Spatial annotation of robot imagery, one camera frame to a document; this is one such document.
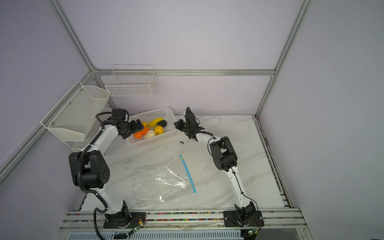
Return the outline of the round yellow fruit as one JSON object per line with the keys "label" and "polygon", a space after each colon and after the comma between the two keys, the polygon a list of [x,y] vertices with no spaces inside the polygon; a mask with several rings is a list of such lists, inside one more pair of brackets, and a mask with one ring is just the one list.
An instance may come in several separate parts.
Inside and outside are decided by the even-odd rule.
{"label": "round yellow fruit", "polygon": [[156,135],[161,135],[164,133],[164,128],[162,128],[161,126],[156,126],[154,131],[155,131]]}

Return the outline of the white plastic perforated basket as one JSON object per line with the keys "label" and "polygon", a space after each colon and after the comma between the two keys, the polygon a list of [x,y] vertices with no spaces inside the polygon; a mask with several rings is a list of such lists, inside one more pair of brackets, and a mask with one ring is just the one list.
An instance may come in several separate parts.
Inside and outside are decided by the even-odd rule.
{"label": "white plastic perforated basket", "polygon": [[130,116],[130,119],[139,120],[145,127],[140,133],[128,137],[128,143],[136,147],[143,147],[176,134],[176,118],[170,107],[139,113]]}

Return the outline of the clear zip top bag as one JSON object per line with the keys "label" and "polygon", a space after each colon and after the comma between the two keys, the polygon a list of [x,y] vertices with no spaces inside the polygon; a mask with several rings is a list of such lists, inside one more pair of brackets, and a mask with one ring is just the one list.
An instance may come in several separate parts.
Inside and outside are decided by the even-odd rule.
{"label": "clear zip top bag", "polygon": [[175,200],[197,192],[182,155],[134,170],[133,191],[139,207]]}

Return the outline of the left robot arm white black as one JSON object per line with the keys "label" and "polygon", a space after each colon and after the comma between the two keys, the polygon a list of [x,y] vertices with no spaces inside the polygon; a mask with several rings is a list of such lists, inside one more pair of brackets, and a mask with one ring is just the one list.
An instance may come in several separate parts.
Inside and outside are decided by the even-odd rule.
{"label": "left robot arm white black", "polygon": [[114,214],[107,211],[113,210],[109,198],[102,193],[108,183],[111,172],[104,158],[107,149],[117,137],[124,140],[138,133],[144,127],[137,120],[129,121],[130,115],[124,109],[113,109],[110,112],[102,112],[95,116],[100,124],[98,133],[81,151],[69,155],[71,177],[75,186],[83,193],[94,195],[103,205],[104,209],[95,208],[94,217],[98,213],[104,214],[109,223],[121,223],[128,225],[133,217],[127,204],[122,202]]}

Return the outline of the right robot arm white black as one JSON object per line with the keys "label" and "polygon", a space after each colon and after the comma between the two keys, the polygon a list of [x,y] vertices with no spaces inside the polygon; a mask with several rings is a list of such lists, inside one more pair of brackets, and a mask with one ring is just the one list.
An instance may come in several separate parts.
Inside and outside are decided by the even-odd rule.
{"label": "right robot arm white black", "polygon": [[200,126],[200,121],[187,107],[184,119],[174,122],[175,128],[183,132],[189,139],[207,146],[209,155],[219,171],[225,172],[234,194],[235,203],[235,225],[245,227],[251,223],[257,223],[257,227],[263,226],[263,217],[259,211],[258,204],[251,199],[243,186],[238,170],[238,156],[228,137],[217,137],[207,132]]}

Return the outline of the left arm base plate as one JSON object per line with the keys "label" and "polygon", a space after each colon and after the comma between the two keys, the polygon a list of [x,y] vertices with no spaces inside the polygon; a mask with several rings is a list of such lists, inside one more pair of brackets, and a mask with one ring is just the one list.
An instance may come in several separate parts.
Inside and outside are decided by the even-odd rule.
{"label": "left arm base plate", "polygon": [[133,229],[140,221],[143,223],[146,219],[145,212],[129,213],[125,217],[122,213],[105,214],[106,220],[104,222],[104,229]]}

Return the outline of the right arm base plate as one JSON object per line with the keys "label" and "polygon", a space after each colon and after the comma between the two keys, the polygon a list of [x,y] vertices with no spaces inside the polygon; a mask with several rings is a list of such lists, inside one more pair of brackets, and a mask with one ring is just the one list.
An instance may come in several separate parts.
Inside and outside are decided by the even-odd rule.
{"label": "right arm base plate", "polygon": [[242,216],[237,211],[224,211],[225,227],[264,227],[264,218],[261,211],[251,213],[249,216]]}

